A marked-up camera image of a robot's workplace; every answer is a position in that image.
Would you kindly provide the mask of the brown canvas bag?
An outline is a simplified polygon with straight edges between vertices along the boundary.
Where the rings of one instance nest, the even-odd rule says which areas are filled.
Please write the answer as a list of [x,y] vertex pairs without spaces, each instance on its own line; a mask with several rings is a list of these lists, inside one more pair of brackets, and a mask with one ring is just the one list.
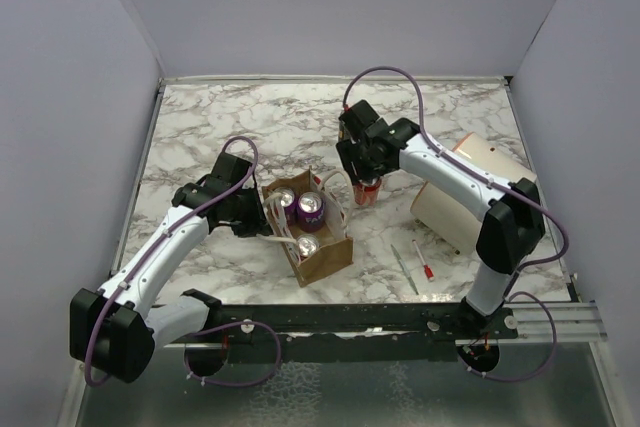
[[295,177],[277,179],[262,189],[263,206],[272,234],[266,241],[282,246],[301,287],[324,279],[353,262],[354,240],[348,226],[355,207],[352,191],[340,202],[329,182],[351,180],[342,169],[324,177],[307,170]]

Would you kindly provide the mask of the red cola can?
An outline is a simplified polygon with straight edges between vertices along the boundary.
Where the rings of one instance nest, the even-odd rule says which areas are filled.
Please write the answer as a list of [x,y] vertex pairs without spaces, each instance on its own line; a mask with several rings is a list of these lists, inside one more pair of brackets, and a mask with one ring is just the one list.
[[380,177],[371,181],[361,181],[353,185],[354,200],[358,206],[373,206],[378,199],[378,194],[382,185]]

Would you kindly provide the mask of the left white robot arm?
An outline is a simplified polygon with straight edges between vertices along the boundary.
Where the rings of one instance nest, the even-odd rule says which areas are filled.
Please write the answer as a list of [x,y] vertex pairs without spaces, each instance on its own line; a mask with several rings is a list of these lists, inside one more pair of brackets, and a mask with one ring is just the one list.
[[212,311],[218,300],[195,292],[161,308],[154,303],[179,264],[221,226],[239,238],[269,233],[257,188],[224,198],[194,183],[178,189],[161,225],[129,263],[97,290],[81,289],[72,298],[71,357],[131,383],[157,349],[187,334],[202,342],[214,339],[221,327]]

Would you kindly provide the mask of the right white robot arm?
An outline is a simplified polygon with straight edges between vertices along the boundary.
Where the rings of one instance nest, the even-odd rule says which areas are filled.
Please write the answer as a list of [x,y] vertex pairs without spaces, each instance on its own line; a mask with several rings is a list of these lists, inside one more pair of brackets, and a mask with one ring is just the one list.
[[371,182],[395,171],[415,175],[447,193],[481,222],[476,252],[480,266],[459,314],[461,330],[481,338],[496,323],[494,313],[504,303],[516,268],[545,234],[538,210],[539,192],[530,180],[513,184],[483,175],[401,118],[360,121],[344,113],[336,144],[351,180]]

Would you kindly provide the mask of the black beverage can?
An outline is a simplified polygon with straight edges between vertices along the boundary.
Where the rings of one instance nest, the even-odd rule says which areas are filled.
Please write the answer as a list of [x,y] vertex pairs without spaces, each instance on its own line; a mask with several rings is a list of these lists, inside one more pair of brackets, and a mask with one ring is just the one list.
[[345,126],[344,123],[339,121],[339,133],[338,133],[338,141],[343,141],[345,139]]

